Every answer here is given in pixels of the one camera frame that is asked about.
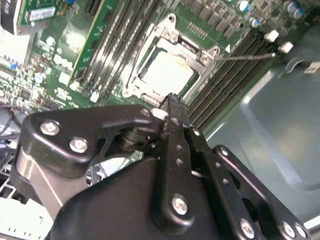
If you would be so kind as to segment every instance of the black mechanical arm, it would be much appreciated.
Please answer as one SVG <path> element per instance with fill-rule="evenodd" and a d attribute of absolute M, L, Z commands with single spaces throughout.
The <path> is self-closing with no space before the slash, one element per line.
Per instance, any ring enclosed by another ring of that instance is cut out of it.
<path fill-rule="evenodd" d="M 88 187 L 94 164 L 144 158 Z M 115 105 L 34 113 L 11 182 L 47 208 L 50 240 L 311 239 L 225 146 L 211 149 L 169 95 L 160 108 Z"/>

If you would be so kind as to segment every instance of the black plastic arm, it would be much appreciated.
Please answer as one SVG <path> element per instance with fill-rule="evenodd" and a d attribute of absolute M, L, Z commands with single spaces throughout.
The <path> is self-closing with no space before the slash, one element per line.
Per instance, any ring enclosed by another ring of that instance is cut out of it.
<path fill-rule="evenodd" d="M 21 129 L 23 151 L 57 174 L 77 178 L 85 174 L 97 154 L 98 139 L 106 139 L 108 149 L 115 136 L 123 129 L 149 126 L 152 114 L 141 105 L 115 105 L 34 113 L 28 116 Z M 52 122 L 59 127 L 56 135 L 41 131 L 41 124 Z M 73 138 L 87 143 L 85 152 L 70 147 Z"/>

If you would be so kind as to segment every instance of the black metal bracket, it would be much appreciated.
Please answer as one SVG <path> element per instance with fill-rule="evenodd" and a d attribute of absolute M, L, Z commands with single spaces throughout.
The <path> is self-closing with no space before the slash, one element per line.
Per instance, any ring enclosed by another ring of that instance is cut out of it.
<path fill-rule="evenodd" d="M 140 105 L 42 112 L 26 118 L 11 177 L 18 191 L 31 185 L 21 191 L 38 196 L 46 208 L 56 199 L 49 211 L 53 218 L 57 215 L 50 239 L 95 240 L 104 232 L 127 239 L 136 230 L 140 239 L 311 239 L 303 224 L 229 149 L 212 150 L 201 132 L 190 127 L 186 106 L 177 96 L 167 96 L 161 109 L 167 115 L 162 119 Z M 54 124 L 58 132 L 48 134 L 43 123 Z M 75 137 L 84 140 L 83 152 L 70 145 Z M 84 186 L 92 163 L 136 150 L 144 152 L 143 160 L 93 187 Z M 131 182 L 144 188 L 127 189 Z M 123 207 L 116 207 L 117 202 Z M 128 225 L 115 225 L 115 216 L 126 218 Z M 95 218 L 106 224 L 94 223 Z M 65 228 L 68 221 L 72 231 Z"/>

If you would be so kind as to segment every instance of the motherboard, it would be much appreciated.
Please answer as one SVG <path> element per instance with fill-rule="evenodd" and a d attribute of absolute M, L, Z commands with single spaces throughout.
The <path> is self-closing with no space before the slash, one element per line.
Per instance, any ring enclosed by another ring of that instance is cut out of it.
<path fill-rule="evenodd" d="M 319 16 L 316 0 L 2 0 L 0 103 L 154 108 L 175 93 L 203 131 Z"/>

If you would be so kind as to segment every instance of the gray metal panel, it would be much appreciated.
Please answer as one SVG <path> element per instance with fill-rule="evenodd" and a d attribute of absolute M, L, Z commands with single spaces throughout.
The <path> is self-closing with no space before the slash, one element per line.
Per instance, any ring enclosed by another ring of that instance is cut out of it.
<path fill-rule="evenodd" d="M 319 38 L 317 26 L 288 58 L 320 61 Z M 305 222 L 320 215 L 320 73 L 285 67 L 270 70 L 207 141 L 226 145 Z"/>

